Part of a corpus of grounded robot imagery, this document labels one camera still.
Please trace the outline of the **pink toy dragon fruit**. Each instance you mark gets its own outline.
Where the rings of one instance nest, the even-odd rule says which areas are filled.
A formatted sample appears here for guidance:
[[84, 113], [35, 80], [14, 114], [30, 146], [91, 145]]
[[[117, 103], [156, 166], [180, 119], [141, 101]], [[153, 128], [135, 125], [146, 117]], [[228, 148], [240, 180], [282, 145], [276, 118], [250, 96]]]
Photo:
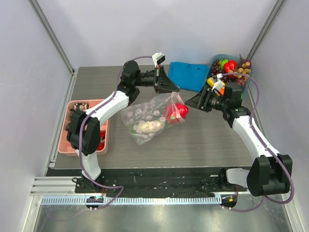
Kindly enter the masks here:
[[189, 109], [182, 103], [169, 104], [165, 108], [165, 118], [170, 125], [183, 123]]

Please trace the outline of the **yellow toy mango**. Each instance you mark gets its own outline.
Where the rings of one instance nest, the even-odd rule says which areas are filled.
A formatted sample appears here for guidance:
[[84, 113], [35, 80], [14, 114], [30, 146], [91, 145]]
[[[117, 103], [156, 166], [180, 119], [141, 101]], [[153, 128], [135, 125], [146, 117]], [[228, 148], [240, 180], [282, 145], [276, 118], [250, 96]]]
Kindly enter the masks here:
[[217, 79], [216, 78], [213, 78], [213, 77], [210, 77], [207, 79], [207, 84], [210, 86], [210, 87], [214, 87], [215, 84], [217, 82]]

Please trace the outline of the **clear pink-dotted zip bag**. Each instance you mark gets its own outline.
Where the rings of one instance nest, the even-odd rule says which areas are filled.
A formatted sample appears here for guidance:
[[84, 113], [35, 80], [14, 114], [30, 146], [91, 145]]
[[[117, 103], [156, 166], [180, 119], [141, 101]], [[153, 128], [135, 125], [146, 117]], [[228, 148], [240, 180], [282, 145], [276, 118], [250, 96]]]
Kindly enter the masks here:
[[[142, 145], [150, 141], [153, 137], [159, 135], [163, 130], [170, 128], [173, 125], [177, 125], [170, 125], [165, 118], [165, 108], [169, 104], [174, 103], [184, 104], [178, 92], [159, 94], [158, 96], [152, 98], [150, 101], [130, 105], [127, 108], [121, 110], [122, 121], [138, 145]], [[141, 121], [154, 120], [165, 123], [164, 128], [156, 133], [137, 134], [133, 128]]]

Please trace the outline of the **beige toy potato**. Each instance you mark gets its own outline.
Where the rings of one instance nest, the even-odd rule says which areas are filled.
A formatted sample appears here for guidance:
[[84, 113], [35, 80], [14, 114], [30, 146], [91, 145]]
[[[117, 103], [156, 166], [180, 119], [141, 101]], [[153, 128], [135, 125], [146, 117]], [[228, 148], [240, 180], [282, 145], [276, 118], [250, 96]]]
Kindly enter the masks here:
[[149, 134], [156, 133], [164, 128], [165, 123], [160, 122], [158, 120], [154, 121], [141, 121], [138, 125], [135, 125], [133, 128], [135, 129], [137, 134]]

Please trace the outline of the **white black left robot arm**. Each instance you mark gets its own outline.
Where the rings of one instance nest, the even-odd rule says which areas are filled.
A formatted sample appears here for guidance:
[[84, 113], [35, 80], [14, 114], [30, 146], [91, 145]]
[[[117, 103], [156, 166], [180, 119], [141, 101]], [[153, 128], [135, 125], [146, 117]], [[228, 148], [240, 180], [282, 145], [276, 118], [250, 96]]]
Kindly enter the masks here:
[[97, 158], [101, 124], [132, 104], [140, 93], [139, 86], [154, 86], [155, 91], [159, 90], [162, 60], [153, 59], [154, 69], [143, 73], [136, 62], [138, 59], [139, 57], [134, 58], [123, 65], [117, 77], [116, 88], [107, 99], [87, 111], [77, 109], [72, 115], [67, 141], [75, 149], [86, 187], [93, 193], [105, 187], [99, 178], [101, 169]]

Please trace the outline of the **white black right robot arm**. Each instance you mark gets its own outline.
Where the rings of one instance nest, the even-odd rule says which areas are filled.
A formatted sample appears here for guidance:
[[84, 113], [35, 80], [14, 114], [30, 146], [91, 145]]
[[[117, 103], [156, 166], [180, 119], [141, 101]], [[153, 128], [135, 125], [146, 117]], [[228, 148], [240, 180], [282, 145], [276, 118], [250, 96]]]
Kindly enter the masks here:
[[205, 84], [200, 93], [185, 102], [185, 105], [204, 111], [218, 110], [224, 120], [243, 140], [253, 158], [249, 170], [230, 168], [218, 178], [218, 185], [224, 191], [235, 185], [243, 186], [251, 195], [265, 196], [290, 193], [290, 201], [295, 193], [291, 178], [293, 162], [289, 155], [282, 155], [257, 128], [254, 111], [242, 106], [242, 89], [234, 82], [223, 83], [223, 75], [211, 86]]

